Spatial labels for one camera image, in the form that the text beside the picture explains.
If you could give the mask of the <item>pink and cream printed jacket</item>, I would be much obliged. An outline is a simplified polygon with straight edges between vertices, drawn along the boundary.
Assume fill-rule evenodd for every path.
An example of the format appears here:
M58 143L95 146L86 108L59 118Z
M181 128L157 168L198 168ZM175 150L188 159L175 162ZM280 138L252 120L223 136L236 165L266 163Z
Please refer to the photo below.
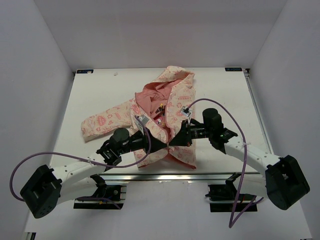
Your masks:
M135 116L146 116L145 126L151 135L168 144L187 119L182 107L195 101L194 76L194 72L182 67L168 66L130 100L86 118L81 123L83 140L89 142L117 128L134 134L138 131Z

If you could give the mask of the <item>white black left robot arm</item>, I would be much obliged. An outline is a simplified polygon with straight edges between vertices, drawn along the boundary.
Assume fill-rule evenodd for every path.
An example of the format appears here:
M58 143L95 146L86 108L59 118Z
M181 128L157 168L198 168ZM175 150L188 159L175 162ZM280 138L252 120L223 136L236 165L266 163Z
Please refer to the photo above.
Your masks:
M84 160L55 168L38 167L20 195L36 219L43 218L58 204L69 200L114 204L120 199L120 191L108 186L99 175L119 166L124 154L137 150L154 153L166 147L166 143L153 137L149 131L130 135L126 128L118 128Z

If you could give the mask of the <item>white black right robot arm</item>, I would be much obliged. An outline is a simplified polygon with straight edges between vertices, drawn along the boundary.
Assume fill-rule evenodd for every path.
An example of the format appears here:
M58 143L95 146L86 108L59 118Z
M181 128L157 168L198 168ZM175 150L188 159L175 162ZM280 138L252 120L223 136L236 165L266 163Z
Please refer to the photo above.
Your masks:
M202 112L203 123L183 120L180 131L169 142L173 147L190 147L194 139L207 138L218 151L243 161L260 175L234 173L217 190L206 195L211 201L236 200L252 195L269 199L276 207L287 210L310 192L310 186L298 161L287 155L280 157L246 145L237 133L224 127L214 108Z

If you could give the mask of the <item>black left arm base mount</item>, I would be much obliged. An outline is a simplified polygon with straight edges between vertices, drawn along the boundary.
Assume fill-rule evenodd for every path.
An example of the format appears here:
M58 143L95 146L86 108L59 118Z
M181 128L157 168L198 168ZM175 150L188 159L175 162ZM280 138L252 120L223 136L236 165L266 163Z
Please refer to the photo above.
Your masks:
M99 187L92 196L76 199L74 209L121 210L127 194L126 185L106 185Z

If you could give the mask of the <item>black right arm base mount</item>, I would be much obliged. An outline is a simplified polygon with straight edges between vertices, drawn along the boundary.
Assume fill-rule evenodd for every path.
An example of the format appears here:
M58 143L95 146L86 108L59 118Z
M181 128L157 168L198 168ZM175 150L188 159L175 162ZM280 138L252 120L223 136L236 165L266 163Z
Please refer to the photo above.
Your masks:
M236 189L229 188L226 184L208 185L208 193L205 197L209 200L211 213L231 213L236 196ZM240 213L252 200L253 195L240 194L235 212Z

